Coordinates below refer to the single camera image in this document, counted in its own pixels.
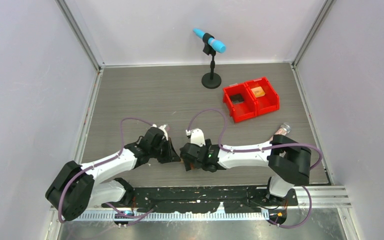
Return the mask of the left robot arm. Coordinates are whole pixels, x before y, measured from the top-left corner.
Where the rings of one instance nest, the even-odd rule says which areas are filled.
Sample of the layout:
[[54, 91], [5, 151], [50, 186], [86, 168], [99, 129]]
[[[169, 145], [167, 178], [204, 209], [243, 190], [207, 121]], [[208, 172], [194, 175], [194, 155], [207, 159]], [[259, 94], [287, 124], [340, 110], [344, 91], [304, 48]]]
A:
[[181, 160], [166, 124], [153, 125], [136, 142], [99, 160], [84, 164], [67, 162], [47, 189], [45, 198], [65, 221], [75, 220], [86, 209], [104, 203], [128, 207], [134, 199], [134, 188], [116, 175], [146, 165], [151, 159], [161, 164]]

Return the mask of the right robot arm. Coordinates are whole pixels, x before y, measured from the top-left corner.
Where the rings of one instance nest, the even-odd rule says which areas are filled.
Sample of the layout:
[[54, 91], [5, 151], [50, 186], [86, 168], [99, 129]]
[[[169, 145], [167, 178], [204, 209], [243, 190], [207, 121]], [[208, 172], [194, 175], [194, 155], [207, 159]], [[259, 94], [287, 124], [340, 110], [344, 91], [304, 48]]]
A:
[[291, 138], [275, 134], [272, 140], [255, 145], [229, 146], [188, 142], [180, 148], [187, 171], [192, 168], [214, 173], [236, 167], [264, 167], [274, 171], [265, 192], [265, 202], [281, 205], [294, 186], [310, 181], [312, 151]]

